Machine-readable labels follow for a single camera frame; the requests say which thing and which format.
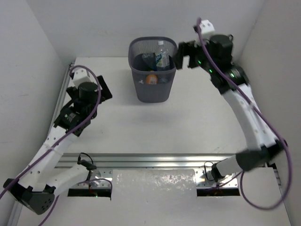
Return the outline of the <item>clear bottle colourful label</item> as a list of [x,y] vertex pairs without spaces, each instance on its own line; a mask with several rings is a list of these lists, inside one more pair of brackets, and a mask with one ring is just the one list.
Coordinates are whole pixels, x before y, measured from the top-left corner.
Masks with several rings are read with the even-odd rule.
[[167,78],[160,78],[159,79],[160,84],[164,84],[164,83],[168,83],[168,82],[169,82],[169,79],[167,79]]

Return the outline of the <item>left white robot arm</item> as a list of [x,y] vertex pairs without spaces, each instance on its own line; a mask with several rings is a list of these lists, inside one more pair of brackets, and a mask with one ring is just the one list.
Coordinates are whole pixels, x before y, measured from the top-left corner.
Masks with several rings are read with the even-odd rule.
[[99,75],[97,80],[98,83],[84,81],[67,88],[71,99],[61,109],[46,141],[18,179],[8,178],[3,185],[16,201],[37,215],[45,213],[62,192],[89,180],[97,170],[92,161],[78,157],[70,169],[46,178],[64,152],[91,123],[87,117],[90,114],[92,118],[97,116],[92,111],[97,104],[97,97],[101,97],[101,102],[112,98],[103,76]]

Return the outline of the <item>clear bottle blue label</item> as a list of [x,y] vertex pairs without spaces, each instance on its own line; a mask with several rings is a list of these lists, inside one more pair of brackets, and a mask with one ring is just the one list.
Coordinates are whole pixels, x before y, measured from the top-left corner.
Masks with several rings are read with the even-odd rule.
[[142,60],[153,71],[157,70],[155,53],[143,53]]

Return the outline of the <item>crushed clear bottle white label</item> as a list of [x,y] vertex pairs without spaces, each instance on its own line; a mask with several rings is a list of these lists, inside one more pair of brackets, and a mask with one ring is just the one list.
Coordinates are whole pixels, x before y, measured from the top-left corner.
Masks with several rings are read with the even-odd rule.
[[168,71],[170,69],[168,49],[162,40],[158,41],[158,47],[155,51],[155,60],[158,71]]

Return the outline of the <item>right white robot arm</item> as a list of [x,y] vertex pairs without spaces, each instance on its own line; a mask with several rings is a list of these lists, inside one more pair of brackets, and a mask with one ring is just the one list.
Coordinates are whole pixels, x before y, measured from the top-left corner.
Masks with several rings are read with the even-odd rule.
[[173,61],[178,70],[182,69],[183,58],[189,57],[189,68],[201,67],[209,73],[210,81],[229,104],[244,133],[246,149],[211,166],[208,180],[220,181],[226,175],[254,168],[273,160],[284,146],[263,119],[253,110],[256,103],[250,105],[253,98],[249,79],[242,67],[232,62],[233,37],[231,35],[213,35],[205,41],[205,47],[222,77],[208,60],[200,44],[192,40],[180,42]]

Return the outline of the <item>orange plastic bottle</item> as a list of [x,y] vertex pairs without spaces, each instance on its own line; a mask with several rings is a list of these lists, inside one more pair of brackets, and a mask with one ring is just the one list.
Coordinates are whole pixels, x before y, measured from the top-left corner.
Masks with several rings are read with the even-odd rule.
[[156,85],[158,84],[158,77],[155,74],[149,74],[146,77],[146,84]]

